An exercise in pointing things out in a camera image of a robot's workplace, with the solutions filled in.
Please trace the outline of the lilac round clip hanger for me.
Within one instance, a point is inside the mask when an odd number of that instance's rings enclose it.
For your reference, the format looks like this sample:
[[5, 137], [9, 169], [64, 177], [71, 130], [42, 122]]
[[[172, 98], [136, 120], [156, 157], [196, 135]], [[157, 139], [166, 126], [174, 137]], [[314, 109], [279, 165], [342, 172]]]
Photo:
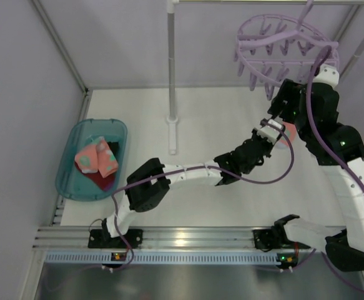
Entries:
[[320, 50], [331, 46], [325, 63], [339, 68], [338, 43], [305, 22], [313, 1], [307, 1], [298, 18], [283, 14], [259, 14], [246, 20], [235, 36], [234, 62], [237, 76], [248, 75], [253, 91], [264, 87], [268, 100], [285, 79], [307, 82]]

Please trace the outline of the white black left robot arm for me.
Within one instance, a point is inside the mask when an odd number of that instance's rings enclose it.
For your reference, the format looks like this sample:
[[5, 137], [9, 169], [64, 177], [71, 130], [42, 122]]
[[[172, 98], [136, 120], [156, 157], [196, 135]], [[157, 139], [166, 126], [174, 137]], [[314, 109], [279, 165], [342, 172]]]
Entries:
[[102, 220], [100, 229], [90, 232], [89, 248], [136, 247], [142, 231], [129, 227], [138, 214], [156, 208], [173, 189], [222, 186], [241, 180], [270, 157], [280, 138], [279, 131], [264, 126], [254, 129], [252, 137], [235, 150], [205, 163], [171, 166], [161, 163], [157, 157], [148, 160], [127, 178], [124, 195], [114, 200], [115, 211]]

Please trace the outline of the black sock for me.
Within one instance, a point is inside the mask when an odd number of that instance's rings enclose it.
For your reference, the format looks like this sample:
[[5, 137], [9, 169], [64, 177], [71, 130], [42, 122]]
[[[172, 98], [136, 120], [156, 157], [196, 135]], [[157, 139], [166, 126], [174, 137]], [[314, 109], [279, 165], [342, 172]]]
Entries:
[[111, 157], [116, 158], [117, 153], [119, 151], [119, 143], [118, 142], [108, 142], [107, 143], [109, 150], [111, 151]]

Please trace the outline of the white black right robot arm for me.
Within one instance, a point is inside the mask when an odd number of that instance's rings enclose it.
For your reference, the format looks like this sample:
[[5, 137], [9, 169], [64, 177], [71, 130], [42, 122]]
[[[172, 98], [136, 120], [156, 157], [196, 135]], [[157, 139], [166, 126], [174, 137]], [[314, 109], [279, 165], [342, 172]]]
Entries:
[[345, 228], [337, 231], [290, 214], [274, 222], [270, 247], [304, 244], [323, 252], [340, 271], [364, 271], [364, 144], [354, 127], [338, 122], [334, 88], [316, 82], [310, 95], [311, 117], [307, 86], [286, 79], [268, 113], [295, 126], [332, 185]]

